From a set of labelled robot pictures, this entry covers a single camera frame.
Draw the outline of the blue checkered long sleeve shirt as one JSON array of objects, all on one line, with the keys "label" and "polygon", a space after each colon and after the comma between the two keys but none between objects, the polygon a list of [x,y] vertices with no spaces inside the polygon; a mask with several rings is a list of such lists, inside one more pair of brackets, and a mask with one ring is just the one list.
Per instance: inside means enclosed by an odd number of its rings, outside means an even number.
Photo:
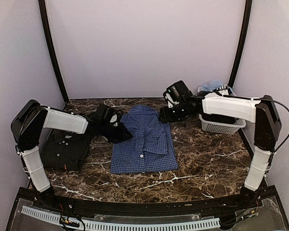
[{"label": "blue checkered long sleeve shirt", "polygon": [[112,174],[178,169],[171,127],[159,120],[159,113],[155,109],[136,105],[123,115],[121,122],[132,134],[132,138],[113,145]]}]

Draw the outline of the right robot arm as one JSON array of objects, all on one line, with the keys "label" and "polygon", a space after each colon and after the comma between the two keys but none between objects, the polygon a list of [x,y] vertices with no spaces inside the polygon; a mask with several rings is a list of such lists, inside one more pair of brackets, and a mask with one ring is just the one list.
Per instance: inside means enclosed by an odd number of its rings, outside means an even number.
[{"label": "right robot arm", "polygon": [[242,119],[254,125],[253,157],[244,182],[248,190],[236,199],[239,208],[248,208],[255,200],[252,191],[258,190],[280,148],[277,141],[282,124],[276,106],[282,106],[288,113],[289,108],[269,95],[247,98],[217,91],[178,94],[167,90],[163,97],[167,102],[167,106],[160,109],[159,118],[163,123],[181,122],[194,114],[208,114]]}]

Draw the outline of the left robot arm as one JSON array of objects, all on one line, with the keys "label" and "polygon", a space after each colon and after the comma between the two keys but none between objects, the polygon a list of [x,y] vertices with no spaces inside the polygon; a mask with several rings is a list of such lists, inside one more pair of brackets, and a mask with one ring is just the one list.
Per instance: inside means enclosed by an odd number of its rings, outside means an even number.
[{"label": "left robot arm", "polygon": [[48,210],[58,206],[58,198],[49,190],[52,186],[46,176],[40,154],[39,139],[45,128],[62,130],[86,136],[103,136],[109,143],[132,138],[121,122],[123,112],[100,104],[89,116],[74,114],[29,100],[11,123],[16,151],[21,156],[35,189],[41,193],[39,201]]}]

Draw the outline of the white plastic laundry basket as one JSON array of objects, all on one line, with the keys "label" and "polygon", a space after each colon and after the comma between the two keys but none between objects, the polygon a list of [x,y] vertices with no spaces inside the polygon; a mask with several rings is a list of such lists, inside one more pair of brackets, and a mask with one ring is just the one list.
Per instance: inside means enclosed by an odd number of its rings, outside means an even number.
[{"label": "white plastic laundry basket", "polygon": [[202,130],[207,132],[233,135],[239,129],[246,126],[246,121],[243,119],[237,119],[234,124],[208,121],[205,120],[202,115],[199,115],[199,119],[201,121]]}]

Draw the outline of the folded black striped shirt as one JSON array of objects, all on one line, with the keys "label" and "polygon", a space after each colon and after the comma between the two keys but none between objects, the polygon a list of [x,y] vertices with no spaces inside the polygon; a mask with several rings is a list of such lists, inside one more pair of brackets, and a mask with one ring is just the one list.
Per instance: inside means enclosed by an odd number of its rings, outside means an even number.
[{"label": "folded black striped shirt", "polygon": [[92,138],[83,134],[54,131],[40,153],[44,167],[78,171],[89,154]]}]

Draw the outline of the light blue shirt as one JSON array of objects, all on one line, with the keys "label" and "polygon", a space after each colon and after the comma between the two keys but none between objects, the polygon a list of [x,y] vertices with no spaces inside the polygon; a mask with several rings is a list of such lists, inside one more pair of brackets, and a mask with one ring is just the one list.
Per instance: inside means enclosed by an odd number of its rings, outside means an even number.
[{"label": "light blue shirt", "polygon": [[219,79],[215,79],[209,83],[203,84],[202,86],[199,87],[199,90],[202,91],[211,91],[211,90],[215,90],[218,88],[223,88],[224,86],[226,86],[226,84],[224,84],[223,82],[221,82]]}]

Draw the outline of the black white plaid shirt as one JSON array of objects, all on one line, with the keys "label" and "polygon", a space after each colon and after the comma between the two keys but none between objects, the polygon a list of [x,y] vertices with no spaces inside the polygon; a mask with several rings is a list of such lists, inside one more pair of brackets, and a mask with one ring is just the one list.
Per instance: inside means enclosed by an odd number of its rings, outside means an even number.
[{"label": "black white plaid shirt", "polygon": [[214,89],[213,92],[215,92],[216,94],[220,94],[220,95],[232,95],[233,94],[232,88],[228,86],[227,84],[224,84]]}]

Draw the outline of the black front rail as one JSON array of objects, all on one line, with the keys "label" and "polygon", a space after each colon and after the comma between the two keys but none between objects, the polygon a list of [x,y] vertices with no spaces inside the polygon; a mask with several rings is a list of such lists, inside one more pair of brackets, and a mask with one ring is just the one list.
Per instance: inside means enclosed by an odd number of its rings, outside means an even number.
[{"label": "black front rail", "polygon": [[201,215],[227,216],[247,207],[256,207],[254,202],[251,205],[239,202],[240,195],[231,195],[216,199],[206,199],[178,203],[153,203],[153,204],[132,204],[132,203],[111,203],[91,200],[74,199],[70,197],[53,197],[56,205],[63,206],[64,213],[72,213],[81,217],[94,217],[100,215],[131,215],[131,216],[159,216],[159,215],[187,215],[200,213]]}]

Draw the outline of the right black corner post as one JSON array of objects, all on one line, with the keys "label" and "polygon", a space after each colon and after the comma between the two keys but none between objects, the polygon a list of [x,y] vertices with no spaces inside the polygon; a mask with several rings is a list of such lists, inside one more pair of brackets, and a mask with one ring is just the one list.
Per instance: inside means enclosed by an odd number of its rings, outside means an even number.
[{"label": "right black corner post", "polygon": [[233,67],[232,67],[231,74],[230,74],[229,81],[228,81],[228,86],[232,88],[235,85],[241,58],[243,55],[243,50],[244,50],[246,36],[247,36],[249,22],[250,22],[251,8],[252,8],[252,0],[245,0],[245,7],[244,7],[244,13],[243,13],[243,19],[242,19],[242,25],[241,25],[236,55],[234,58]]}]

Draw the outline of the black corner post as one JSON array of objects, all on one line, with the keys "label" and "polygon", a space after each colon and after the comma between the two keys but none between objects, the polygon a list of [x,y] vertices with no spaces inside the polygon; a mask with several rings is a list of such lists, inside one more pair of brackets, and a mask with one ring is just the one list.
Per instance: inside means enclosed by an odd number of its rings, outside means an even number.
[{"label": "black corner post", "polygon": [[236,55],[234,58],[233,67],[232,67],[231,74],[230,74],[229,81],[228,81],[228,86],[232,88],[235,85],[241,58],[243,55],[243,50],[244,50],[246,36],[247,36],[249,22],[250,22],[251,8],[252,8],[252,0],[245,0],[245,7],[244,7],[244,13],[243,13],[243,19],[242,19],[242,25],[241,25]]},{"label": "black corner post", "polygon": [[55,48],[53,44],[53,39],[51,35],[51,30],[50,30],[50,24],[49,24],[49,19],[48,19],[48,14],[47,14],[47,9],[46,9],[46,1],[45,0],[38,0],[39,4],[39,12],[40,12],[40,17],[42,21],[42,26],[43,26],[43,31],[44,31],[44,36],[49,52],[49,56],[51,59],[53,71],[55,74],[55,78],[61,93],[61,96],[63,98],[63,101],[65,104],[69,102],[69,97],[66,91],[66,87],[62,78],[62,74],[60,71],[59,63],[56,57],[55,53]]}]

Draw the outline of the left black corner post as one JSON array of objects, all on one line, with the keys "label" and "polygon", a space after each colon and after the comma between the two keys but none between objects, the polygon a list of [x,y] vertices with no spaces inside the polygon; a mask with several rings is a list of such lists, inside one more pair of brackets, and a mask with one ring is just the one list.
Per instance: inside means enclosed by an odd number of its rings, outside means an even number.
[{"label": "left black corner post", "polygon": [[47,9],[46,9],[46,1],[45,0],[38,0],[39,4],[39,12],[40,12],[40,17],[42,21],[42,26],[43,26],[43,31],[44,31],[44,36],[49,52],[49,56],[51,59],[53,71],[55,74],[55,78],[61,93],[61,96],[63,98],[63,101],[65,104],[69,102],[69,97],[66,91],[66,87],[62,78],[62,74],[60,71],[59,63],[56,57],[55,53],[55,48],[53,44],[53,39],[51,35],[51,30],[50,30],[50,24],[49,24],[49,19],[48,19],[48,14],[47,14]]}]

